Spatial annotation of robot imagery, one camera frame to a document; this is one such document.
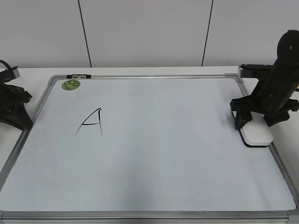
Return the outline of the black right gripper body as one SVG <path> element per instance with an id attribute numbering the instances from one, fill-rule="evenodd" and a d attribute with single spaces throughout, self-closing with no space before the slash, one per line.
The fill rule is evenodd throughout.
<path id="1" fill-rule="evenodd" d="M 299 101 L 290 98 L 263 98 L 257 99 L 252 95 L 232 99 L 230 102 L 232 111 L 250 111 L 263 115 L 274 116 L 283 112 L 297 112 Z"/>

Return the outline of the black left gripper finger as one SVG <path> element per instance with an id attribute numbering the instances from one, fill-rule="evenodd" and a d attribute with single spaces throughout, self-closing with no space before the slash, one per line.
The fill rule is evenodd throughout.
<path id="1" fill-rule="evenodd" d="M 13 105 L 0 111 L 0 122 L 20 130 L 29 130 L 33 126 L 33 121 L 28 115 L 23 103 Z"/>

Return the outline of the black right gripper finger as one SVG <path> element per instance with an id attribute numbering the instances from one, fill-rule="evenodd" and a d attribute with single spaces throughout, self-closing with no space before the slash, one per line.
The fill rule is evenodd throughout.
<path id="1" fill-rule="evenodd" d="M 251 120 L 252 120 L 252 115 L 250 111 L 238 110 L 236 111 L 236 116 L 235 116 L 235 128 L 237 130 L 240 130 L 241 128 L 243 128 L 245 124 L 247 124 Z"/>
<path id="2" fill-rule="evenodd" d="M 279 113 L 273 116 L 270 115 L 264 115 L 264 120 L 266 121 L 266 124 L 268 127 L 271 127 L 277 123 L 287 121 L 290 118 L 290 115 L 288 112 Z"/>

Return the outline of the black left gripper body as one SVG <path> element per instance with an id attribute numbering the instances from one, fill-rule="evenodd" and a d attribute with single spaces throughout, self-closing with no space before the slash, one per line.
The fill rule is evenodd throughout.
<path id="1" fill-rule="evenodd" d="M 31 94 L 22 87 L 0 83 L 0 111 L 19 103 L 28 103 L 31 98 Z"/>

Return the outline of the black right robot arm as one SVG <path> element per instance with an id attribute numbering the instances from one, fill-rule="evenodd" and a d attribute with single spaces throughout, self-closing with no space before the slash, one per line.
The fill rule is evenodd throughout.
<path id="1" fill-rule="evenodd" d="M 235 128 L 240 130 L 252 120 L 252 113 L 262 114 L 271 127 L 290 118 L 289 111 L 299 109 L 298 100 L 291 99 L 299 86 L 299 32 L 288 30 L 277 46 L 273 65 L 242 64 L 241 77 L 256 78 L 252 93 L 232 99 L 231 111 L 236 113 Z"/>

